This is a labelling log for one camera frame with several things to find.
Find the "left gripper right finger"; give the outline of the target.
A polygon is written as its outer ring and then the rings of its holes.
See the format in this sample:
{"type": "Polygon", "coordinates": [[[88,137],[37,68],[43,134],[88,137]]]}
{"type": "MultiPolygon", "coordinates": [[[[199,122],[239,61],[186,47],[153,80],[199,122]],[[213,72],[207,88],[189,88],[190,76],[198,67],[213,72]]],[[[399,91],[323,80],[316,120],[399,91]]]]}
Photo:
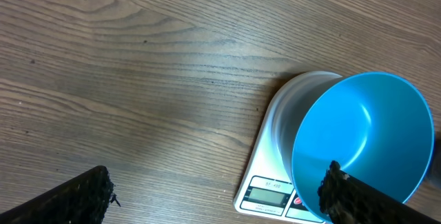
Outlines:
{"type": "Polygon", "coordinates": [[[440,224],[343,172],[332,161],[318,188],[320,211],[335,224],[440,224]]]}

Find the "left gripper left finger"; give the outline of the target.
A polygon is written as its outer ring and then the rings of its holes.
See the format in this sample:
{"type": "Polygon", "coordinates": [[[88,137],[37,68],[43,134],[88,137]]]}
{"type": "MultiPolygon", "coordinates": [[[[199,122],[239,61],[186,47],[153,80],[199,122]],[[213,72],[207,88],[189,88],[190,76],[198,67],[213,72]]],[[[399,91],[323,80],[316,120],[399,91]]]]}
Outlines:
{"type": "Polygon", "coordinates": [[[102,224],[116,201],[114,184],[103,165],[1,214],[1,224],[102,224]]]}

